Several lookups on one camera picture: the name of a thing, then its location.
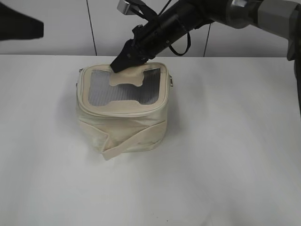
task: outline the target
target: white wall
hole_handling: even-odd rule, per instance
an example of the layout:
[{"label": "white wall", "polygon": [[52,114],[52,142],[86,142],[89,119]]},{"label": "white wall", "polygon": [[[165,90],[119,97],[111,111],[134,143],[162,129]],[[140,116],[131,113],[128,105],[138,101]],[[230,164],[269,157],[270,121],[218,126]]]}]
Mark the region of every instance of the white wall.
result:
[{"label": "white wall", "polygon": [[[88,0],[99,56],[117,55],[132,29],[145,20],[124,16],[116,9],[119,0]],[[167,0],[144,0],[159,12]],[[4,4],[45,23],[41,40],[5,41],[0,54],[94,55],[86,0],[2,0]],[[203,56],[208,25],[191,32],[192,47],[187,57]],[[178,52],[186,49],[186,37],[177,41]],[[249,26],[236,30],[222,24],[212,25],[207,57],[285,57],[287,41]],[[165,50],[160,56],[174,56]]]}]

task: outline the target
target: canvas bag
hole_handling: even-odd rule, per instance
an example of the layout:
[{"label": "canvas bag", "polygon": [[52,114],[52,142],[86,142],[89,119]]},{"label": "canvas bag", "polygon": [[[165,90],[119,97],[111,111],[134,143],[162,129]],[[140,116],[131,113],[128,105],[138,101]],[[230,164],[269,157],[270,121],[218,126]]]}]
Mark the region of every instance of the canvas bag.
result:
[{"label": "canvas bag", "polygon": [[92,146],[106,160],[147,151],[163,139],[172,78],[164,64],[114,73],[109,65],[80,70],[77,116]]}]

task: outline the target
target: mesh panel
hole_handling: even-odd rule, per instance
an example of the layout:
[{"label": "mesh panel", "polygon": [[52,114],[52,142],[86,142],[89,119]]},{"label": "mesh panel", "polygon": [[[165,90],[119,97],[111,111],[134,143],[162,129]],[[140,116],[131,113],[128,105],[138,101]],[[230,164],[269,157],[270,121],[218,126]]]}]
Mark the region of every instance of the mesh panel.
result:
[{"label": "mesh panel", "polygon": [[88,101],[92,106],[105,106],[111,101],[136,100],[142,105],[154,104],[159,98],[160,69],[144,71],[143,85],[110,86],[110,73],[93,70]]}]

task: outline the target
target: white tabletop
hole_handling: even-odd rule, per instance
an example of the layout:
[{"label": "white tabletop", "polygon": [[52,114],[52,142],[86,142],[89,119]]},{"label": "white tabletop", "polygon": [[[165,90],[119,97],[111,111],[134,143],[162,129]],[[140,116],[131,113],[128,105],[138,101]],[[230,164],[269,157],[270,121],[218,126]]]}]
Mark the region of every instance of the white tabletop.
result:
[{"label": "white tabletop", "polygon": [[301,122],[284,58],[156,58],[174,78],[159,148],[111,161],[75,114],[80,68],[0,56],[1,226],[300,226]]}]

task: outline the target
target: bag zipper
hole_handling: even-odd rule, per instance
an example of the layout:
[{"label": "bag zipper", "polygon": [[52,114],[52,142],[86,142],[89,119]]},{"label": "bag zipper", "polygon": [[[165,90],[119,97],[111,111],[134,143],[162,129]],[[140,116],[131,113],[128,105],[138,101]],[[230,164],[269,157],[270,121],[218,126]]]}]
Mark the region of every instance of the bag zipper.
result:
[{"label": "bag zipper", "polygon": [[[83,93],[83,88],[84,88],[84,73],[86,72],[86,70],[88,69],[89,67],[85,68],[85,69],[80,69],[79,70],[79,81],[78,83],[80,82],[80,86],[81,86],[81,90],[80,90],[80,96],[82,96],[82,93]],[[167,79],[169,81],[169,86],[173,87],[174,84],[173,84],[173,80],[172,80],[172,77],[170,76],[170,79]],[[78,90],[78,83],[77,83],[77,96],[79,95],[79,90]],[[165,95],[168,95],[169,93],[169,90],[166,89],[166,92],[165,92]],[[167,103],[168,103],[168,100],[166,99],[166,101],[164,103],[162,103],[162,105],[160,107],[157,107],[151,111],[146,111],[146,112],[142,112],[142,113],[105,113],[105,114],[99,114],[99,113],[94,113],[94,112],[91,112],[89,111],[82,103],[81,101],[79,100],[79,97],[77,97],[77,100],[78,100],[78,104],[79,104],[79,107],[82,111],[84,111],[85,113],[87,114],[90,114],[90,115],[93,115],[93,116],[97,116],[97,117],[103,117],[103,118],[107,118],[107,117],[121,117],[121,118],[140,118],[140,117],[144,117],[144,116],[147,116],[147,115],[150,115],[160,109],[163,109]]]}]

